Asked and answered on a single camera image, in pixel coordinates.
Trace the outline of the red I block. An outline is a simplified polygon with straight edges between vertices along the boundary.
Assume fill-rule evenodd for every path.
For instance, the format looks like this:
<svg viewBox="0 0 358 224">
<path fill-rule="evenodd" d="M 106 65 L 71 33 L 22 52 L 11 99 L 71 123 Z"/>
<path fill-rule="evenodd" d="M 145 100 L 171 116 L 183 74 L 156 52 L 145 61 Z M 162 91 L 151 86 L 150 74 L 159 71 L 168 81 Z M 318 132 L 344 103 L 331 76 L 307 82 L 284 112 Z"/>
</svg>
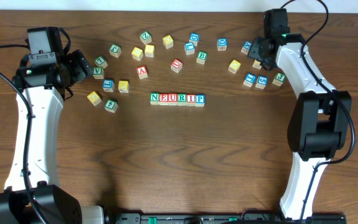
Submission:
<svg viewBox="0 0 358 224">
<path fill-rule="evenodd" d="M 196 104 L 196 95 L 195 94 L 187 94 L 186 95 L 186 105 L 187 106 L 195 106 Z"/>
</svg>

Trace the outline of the red E block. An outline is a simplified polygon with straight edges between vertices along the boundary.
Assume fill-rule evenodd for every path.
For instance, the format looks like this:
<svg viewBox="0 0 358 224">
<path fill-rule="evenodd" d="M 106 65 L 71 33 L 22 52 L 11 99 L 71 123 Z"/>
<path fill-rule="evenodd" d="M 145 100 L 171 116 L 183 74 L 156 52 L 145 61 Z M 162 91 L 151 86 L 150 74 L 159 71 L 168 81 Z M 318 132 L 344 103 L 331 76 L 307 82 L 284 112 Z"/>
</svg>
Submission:
<svg viewBox="0 0 358 224">
<path fill-rule="evenodd" d="M 169 105 L 168 94 L 160 93 L 158 102 L 159 102 L 159 105 L 162 105 L 162 106 Z"/>
</svg>

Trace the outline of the blue P block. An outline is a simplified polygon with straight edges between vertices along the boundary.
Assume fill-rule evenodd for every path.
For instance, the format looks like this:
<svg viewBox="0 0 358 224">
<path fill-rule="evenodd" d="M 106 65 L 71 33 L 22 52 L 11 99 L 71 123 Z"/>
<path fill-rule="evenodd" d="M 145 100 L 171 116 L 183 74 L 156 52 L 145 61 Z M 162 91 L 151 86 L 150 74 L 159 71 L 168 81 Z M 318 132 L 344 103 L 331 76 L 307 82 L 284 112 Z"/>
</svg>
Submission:
<svg viewBox="0 0 358 224">
<path fill-rule="evenodd" d="M 199 94 L 195 97 L 195 106 L 203 107 L 205 105 L 205 95 Z"/>
</svg>

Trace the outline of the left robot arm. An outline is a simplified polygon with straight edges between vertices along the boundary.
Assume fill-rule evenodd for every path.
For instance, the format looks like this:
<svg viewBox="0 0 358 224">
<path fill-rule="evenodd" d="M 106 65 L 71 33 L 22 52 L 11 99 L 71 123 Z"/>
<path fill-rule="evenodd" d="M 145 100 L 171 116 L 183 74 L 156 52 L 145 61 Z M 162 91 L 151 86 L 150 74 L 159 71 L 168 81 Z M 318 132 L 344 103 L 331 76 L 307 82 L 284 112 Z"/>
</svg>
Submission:
<svg viewBox="0 0 358 224">
<path fill-rule="evenodd" d="M 80 50 L 62 45 L 60 27 L 28 29 L 25 55 L 12 78 L 18 127 L 14 160 L 0 193 L 0 223 L 109 223 L 100 205 L 82 206 L 60 188 L 57 136 L 65 93 L 92 74 Z"/>
</svg>

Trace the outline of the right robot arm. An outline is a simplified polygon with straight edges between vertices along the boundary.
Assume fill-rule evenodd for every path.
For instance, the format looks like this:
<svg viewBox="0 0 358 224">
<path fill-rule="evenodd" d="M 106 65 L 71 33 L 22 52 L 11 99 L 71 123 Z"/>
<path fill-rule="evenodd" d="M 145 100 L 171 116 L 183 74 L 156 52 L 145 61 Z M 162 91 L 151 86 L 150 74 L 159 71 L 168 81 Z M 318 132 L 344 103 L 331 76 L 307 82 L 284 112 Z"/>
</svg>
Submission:
<svg viewBox="0 0 358 224">
<path fill-rule="evenodd" d="M 313 200 L 328 165 L 354 150 L 355 130 L 348 91 L 338 91 L 309 54 L 308 41 L 292 33 L 284 7 L 264 12 L 264 36 L 254 39 L 249 58 L 265 70 L 279 68 L 297 102 L 287 128 L 293 159 L 278 219 L 287 223 L 345 223 L 344 215 L 313 213 Z"/>
</svg>

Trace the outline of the green N block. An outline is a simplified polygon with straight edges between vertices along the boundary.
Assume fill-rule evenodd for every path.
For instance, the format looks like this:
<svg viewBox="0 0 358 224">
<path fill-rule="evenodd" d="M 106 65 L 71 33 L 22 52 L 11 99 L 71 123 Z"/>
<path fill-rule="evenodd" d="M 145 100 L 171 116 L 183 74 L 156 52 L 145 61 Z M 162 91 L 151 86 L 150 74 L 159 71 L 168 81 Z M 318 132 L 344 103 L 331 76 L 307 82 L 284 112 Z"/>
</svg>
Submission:
<svg viewBox="0 0 358 224">
<path fill-rule="evenodd" d="M 159 97 L 160 97 L 160 94 L 157 93 L 157 92 L 152 92 L 150 94 L 150 104 L 151 105 L 159 105 Z"/>
</svg>

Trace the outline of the red U block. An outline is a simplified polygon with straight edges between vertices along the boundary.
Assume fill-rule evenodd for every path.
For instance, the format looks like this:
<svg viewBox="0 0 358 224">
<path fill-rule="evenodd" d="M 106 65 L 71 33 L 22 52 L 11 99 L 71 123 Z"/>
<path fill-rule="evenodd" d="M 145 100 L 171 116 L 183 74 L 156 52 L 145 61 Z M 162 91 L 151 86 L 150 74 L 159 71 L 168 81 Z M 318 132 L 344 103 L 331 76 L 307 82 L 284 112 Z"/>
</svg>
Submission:
<svg viewBox="0 0 358 224">
<path fill-rule="evenodd" d="M 177 93 L 169 93 L 168 94 L 168 104 L 170 106 L 176 106 L 178 104 L 178 94 Z"/>
<path fill-rule="evenodd" d="M 174 59 L 173 62 L 171 63 L 171 69 L 176 72 L 176 73 L 179 73 L 180 70 L 182 69 L 183 67 L 183 62 L 179 59 Z"/>
</svg>

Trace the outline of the green R block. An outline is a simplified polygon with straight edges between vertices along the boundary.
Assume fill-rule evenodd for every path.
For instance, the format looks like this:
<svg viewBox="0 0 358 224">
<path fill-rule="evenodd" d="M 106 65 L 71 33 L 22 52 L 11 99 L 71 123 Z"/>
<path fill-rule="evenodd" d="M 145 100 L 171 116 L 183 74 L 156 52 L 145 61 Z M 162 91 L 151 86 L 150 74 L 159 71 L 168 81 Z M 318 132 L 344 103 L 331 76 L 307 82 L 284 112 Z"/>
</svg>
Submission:
<svg viewBox="0 0 358 224">
<path fill-rule="evenodd" d="M 185 93 L 179 93 L 178 94 L 178 101 L 177 101 L 177 105 L 178 106 L 186 106 L 186 94 Z"/>
</svg>

